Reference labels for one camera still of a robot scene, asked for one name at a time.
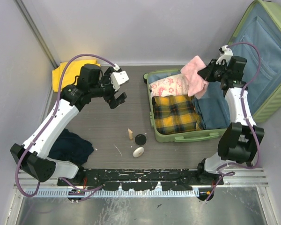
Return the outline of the pink towel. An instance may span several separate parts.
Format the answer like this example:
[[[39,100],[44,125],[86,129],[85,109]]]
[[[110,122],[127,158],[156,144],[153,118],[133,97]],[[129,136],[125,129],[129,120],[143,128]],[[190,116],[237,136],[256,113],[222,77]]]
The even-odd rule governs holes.
[[[206,93],[209,83],[198,74],[204,68],[206,68],[205,63],[197,55],[180,70],[189,86],[188,96],[195,96],[197,99],[201,99]]]

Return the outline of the cream pink printed garment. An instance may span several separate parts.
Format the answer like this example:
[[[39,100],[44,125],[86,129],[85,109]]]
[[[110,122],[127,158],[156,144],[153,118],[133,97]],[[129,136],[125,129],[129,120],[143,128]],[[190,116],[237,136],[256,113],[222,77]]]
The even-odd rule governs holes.
[[[149,85],[151,97],[188,95],[189,86],[184,75],[172,75]]]

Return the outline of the grey blue garment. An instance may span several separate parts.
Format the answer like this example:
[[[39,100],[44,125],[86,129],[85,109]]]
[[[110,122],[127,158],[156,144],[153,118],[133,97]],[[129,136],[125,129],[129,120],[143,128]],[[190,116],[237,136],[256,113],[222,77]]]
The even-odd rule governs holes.
[[[194,98],[192,104],[196,113],[201,116],[205,130],[224,129],[230,124],[228,104],[222,90],[210,84],[202,98]]]

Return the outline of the yellow garment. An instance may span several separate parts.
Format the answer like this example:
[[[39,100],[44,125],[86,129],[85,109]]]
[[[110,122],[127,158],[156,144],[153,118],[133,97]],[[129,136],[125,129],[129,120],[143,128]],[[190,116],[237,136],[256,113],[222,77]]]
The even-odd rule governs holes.
[[[59,90],[59,82],[60,82],[60,78],[62,75],[62,72],[66,66],[67,62],[62,62],[60,64],[60,66],[52,71],[52,89],[54,92],[58,92]],[[80,74],[80,70],[81,67],[84,66],[85,64],[94,64],[97,66],[101,66],[101,64],[99,64],[97,62],[97,60],[77,60],[77,61],[73,61],[69,67],[66,69],[65,75],[63,77],[62,80],[62,85],[61,88],[63,89],[64,87],[66,87],[67,85],[70,84],[77,84],[77,76],[79,76]]]

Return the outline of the tan wooden block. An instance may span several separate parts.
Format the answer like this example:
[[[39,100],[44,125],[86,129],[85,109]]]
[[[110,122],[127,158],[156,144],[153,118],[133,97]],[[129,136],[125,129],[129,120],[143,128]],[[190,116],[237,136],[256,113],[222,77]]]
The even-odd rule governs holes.
[[[129,139],[133,140],[133,131],[129,128],[127,130],[128,130]]]

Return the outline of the yellow plaid shirt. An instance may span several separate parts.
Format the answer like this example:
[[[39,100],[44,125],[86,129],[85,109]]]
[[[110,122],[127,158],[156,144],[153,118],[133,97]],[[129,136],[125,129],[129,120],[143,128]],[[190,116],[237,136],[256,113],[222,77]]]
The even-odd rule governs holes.
[[[187,95],[152,97],[156,130],[162,135],[203,130],[202,117],[192,99]]]

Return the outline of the navy blue garment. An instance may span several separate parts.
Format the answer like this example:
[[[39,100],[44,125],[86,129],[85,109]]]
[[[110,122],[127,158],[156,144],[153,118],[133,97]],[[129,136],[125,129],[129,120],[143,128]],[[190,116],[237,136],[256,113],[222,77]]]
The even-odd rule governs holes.
[[[94,148],[89,141],[64,129],[51,147],[48,157],[83,165],[93,151]]]

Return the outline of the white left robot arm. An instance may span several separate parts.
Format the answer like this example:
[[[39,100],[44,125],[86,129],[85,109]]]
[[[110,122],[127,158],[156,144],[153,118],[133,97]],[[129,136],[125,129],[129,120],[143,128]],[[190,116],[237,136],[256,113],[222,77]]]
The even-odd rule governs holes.
[[[123,103],[127,97],[114,95],[121,85],[128,82],[126,71],[109,67],[105,73],[94,64],[85,64],[77,76],[77,83],[64,87],[60,99],[39,128],[23,144],[14,144],[10,152],[20,169],[38,180],[67,178],[74,186],[84,182],[84,173],[69,161],[49,157],[49,152],[66,125],[90,103],[93,98],[104,98],[111,109]]]

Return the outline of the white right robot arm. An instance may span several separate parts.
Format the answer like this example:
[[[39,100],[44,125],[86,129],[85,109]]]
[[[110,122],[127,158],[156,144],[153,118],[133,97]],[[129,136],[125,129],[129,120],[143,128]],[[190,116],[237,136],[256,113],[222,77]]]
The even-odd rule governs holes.
[[[247,60],[232,56],[229,61],[212,59],[200,75],[208,82],[220,82],[230,114],[230,125],[218,143],[217,153],[203,159],[197,166],[196,179],[205,185],[218,182],[230,166],[253,169],[258,157],[264,129],[257,127],[248,104],[247,83],[242,80]]]

